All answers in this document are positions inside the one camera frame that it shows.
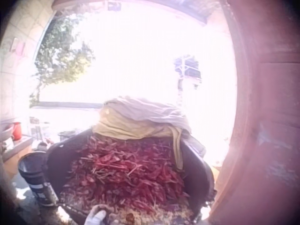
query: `red container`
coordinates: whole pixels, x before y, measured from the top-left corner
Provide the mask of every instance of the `red container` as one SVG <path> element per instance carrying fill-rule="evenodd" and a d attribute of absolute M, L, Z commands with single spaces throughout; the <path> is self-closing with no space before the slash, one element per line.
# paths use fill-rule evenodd
<path fill-rule="evenodd" d="M 14 123 L 14 131 L 13 131 L 13 140 L 18 141 L 22 138 L 22 129 L 21 129 L 21 123 L 15 122 Z"/>

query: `green leaves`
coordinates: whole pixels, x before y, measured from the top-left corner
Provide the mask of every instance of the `green leaves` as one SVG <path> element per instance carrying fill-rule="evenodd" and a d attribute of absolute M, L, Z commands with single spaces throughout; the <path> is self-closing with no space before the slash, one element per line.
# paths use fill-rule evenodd
<path fill-rule="evenodd" d="M 93 51 L 80 40 L 77 29 L 84 19 L 82 15 L 71 15 L 51 21 L 35 61 L 38 73 L 33 76 L 40 82 L 38 92 L 49 84 L 76 81 L 91 65 Z"/>

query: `yellow cloth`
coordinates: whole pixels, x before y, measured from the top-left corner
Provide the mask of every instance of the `yellow cloth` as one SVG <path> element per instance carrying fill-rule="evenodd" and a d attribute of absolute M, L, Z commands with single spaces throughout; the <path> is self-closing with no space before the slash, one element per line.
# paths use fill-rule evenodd
<path fill-rule="evenodd" d="M 136 117 L 136 112 L 146 111 L 147 106 L 142 107 L 143 104 L 141 101 L 136 102 L 133 100 L 135 106 L 139 105 L 138 110 L 131 112 L 133 114 L 132 117 Z M 120 113 L 115 110 L 116 107 L 107 104 L 100 110 L 100 121 L 93 127 L 93 132 L 98 133 L 100 135 L 109 136 L 117 139 L 127 140 L 127 139 L 142 139 L 145 137 L 173 137 L 173 149 L 174 149 L 174 158 L 175 163 L 178 169 L 183 169 L 183 160 L 182 154 L 180 151 L 180 138 L 183 131 L 183 128 L 175 127 L 171 123 L 168 123 L 168 117 L 166 115 L 161 115 L 161 121 L 166 122 L 153 122 L 151 120 L 134 120 L 129 117 L 125 117 L 123 114 L 124 108 L 122 108 Z M 177 122 L 185 123 L 185 117 L 178 116 L 179 119 Z"/>

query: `black bucket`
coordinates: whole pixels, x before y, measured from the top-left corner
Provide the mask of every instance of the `black bucket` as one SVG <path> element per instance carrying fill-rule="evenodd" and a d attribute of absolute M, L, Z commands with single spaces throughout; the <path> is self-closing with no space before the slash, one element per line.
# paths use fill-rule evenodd
<path fill-rule="evenodd" d="M 55 206 L 58 200 L 51 184 L 46 182 L 43 174 L 43 164 L 46 153 L 35 151 L 20 158 L 18 169 L 20 175 L 26 180 L 37 202 L 43 206 Z"/>

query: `bucket label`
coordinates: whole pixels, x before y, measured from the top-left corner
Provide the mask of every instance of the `bucket label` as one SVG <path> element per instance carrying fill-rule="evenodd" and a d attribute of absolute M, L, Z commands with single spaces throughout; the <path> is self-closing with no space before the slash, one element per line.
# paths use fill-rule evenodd
<path fill-rule="evenodd" d="M 41 189 L 43 188 L 42 184 L 28 184 L 30 188 Z"/>

